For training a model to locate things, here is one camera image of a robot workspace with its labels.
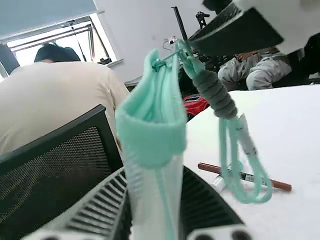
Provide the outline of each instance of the red object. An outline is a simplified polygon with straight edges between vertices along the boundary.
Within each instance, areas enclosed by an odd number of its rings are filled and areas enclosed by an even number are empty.
[[[183,104],[188,114],[188,120],[209,107],[209,103],[200,94],[186,96],[183,99]]]

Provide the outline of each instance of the window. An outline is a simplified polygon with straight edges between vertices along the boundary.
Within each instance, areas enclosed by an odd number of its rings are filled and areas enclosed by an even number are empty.
[[[0,83],[8,76],[5,68],[2,66],[0,62]]]
[[[37,34],[29,34],[30,36],[7,42],[7,46],[22,67],[32,64],[38,50],[46,43],[71,47],[82,61],[103,61],[104,64],[116,61],[97,14],[41,29],[41,33],[38,30],[35,32]]]

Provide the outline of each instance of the mint green pouch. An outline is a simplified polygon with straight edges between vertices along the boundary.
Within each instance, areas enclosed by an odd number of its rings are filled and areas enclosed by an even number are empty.
[[[147,55],[142,79],[115,113],[139,240],[178,239],[187,116],[177,55],[159,67],[158,59],[157,50]]]

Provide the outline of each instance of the person sitting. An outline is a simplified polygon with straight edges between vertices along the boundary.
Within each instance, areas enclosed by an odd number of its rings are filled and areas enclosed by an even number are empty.
[[[71,47],[61,47],[54,43],[46,43],[35,55],[34,62],[59,63],[80,62],[80,57]]]
[[[35,63],[0,83],[0,155],[14,151],[99,104],[116,139],[115,109],[129,91],[108,67],[81,62],[72,48],[47,44]]]
[[[292,71],[289,59],[275,47],[237,54],[218,72],[228,91],[238,90],[246,79],[249,90],[271,89],[272,84]]]

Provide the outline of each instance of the gray pants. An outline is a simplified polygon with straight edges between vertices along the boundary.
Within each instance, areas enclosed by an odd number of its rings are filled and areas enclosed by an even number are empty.
[[[271,89],[272,84],[291,72],[287,56],[276,53],[273,55],[255,54],[239,62],[233,58],[218,72],[218,78],[228,91],[237,90],[238,82],[246,79],[249,90]]]

